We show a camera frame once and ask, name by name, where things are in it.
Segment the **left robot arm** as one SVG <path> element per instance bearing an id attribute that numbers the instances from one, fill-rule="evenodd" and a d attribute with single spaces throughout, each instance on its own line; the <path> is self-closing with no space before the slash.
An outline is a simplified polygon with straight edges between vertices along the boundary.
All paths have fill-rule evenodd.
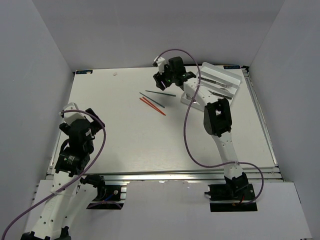
<path id="1" fill-rule="evenodd" d="M 91 108 L 82 111 L 74 103 L 60 115 L 63 123 L 59 129 L 67 139 L 54 167 L 50 195 L 42 201 L 44 208 L 34 227 L 22 234 L 23 240 L 71 239 L 70 228 L 81 211 L 106 193 L 99 175 L 83 176 L 95 162 L 91 159 L 95 135 L 105 130 L 105 124 Z"/>

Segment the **knife with dark handle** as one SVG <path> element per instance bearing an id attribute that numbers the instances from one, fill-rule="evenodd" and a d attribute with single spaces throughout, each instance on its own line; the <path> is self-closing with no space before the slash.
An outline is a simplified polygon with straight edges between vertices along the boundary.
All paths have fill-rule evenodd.
<path id="1" fill-rule="evenodd" d="M 220 93 L 217 93 L 217 92 L 214 92 L 214 91 L 210 91 L 210 90 L 209 90 L 209 92 L 214 96 L 217 96 L 217 97 L 220 97 L 220 98 L 225 98 L 227 100 L 232 100 L 232 97 L 230 97 L 230 96 L 223 95 L 223 94 L 220 94 Z"/>

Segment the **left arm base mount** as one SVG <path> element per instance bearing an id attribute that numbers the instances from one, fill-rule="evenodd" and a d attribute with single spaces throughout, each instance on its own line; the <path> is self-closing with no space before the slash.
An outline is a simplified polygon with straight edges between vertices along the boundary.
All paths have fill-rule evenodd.
<path id="1" fill-rule="evenodd" d="M 121 210 L 124 206 L 126 187 L 124 185 L 106 184 L 103 176 L 91 174 L 80 179 L 83 186 L 90 185 L 96 194 L 87 206 L 88 210 Z"/>

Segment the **fork with dark handle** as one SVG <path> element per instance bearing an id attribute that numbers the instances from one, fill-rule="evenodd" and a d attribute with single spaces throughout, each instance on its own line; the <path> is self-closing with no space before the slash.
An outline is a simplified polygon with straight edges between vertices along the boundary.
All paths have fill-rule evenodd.
<path id="1" fill-rule="evenodd" d="M 212 83 L 212 84 L 215 84 L 215 85 L 218 85 L 218 86 L 221 86 L 221 84 L 224 84 L 224 83 L 218 82 L 216 80 L 208 79 L 208 78 L 205 78 L 205 77 L 200 77 L 200 79 L 202 81 L 205 81 L 205 82 L 208 82 L 208 83 Z"/>

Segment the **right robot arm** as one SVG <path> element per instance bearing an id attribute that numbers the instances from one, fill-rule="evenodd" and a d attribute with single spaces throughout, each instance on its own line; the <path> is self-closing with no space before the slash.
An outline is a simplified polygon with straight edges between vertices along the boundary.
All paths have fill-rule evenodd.
<path id="1" fill-rule="evenodd" d="M 197 102 L 203 108 L 204 129 L 214 140 L 224 168 L 226 195 L 233 200 L 238 199 L 248 187 L 249 181 L 238 162 L 232 142 L 229 101 L 226 98 L 215 100 L 212 93 L 195 79 L 197 76 L 191 71 L 186 71 L 179 56 L 168 61 L 157 56 L 153 65 L 158 67 L 158 72 L 153 78 L 159 89 L 163 91 L 175 84 L 192 97 L 192 102 Z"/>

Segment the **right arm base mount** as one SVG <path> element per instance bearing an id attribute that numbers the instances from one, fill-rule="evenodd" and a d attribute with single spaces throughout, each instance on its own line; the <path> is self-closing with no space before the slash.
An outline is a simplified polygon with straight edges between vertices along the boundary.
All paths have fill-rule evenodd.
<path id="1" fill-rule="evenodd" d="M 210 184 L 204 195 L 209 199 L 212 213 L 257 212 L 255 191 L 252 184 L 242 189 L 240 193 L 232 194 L 226 184 Z"/>

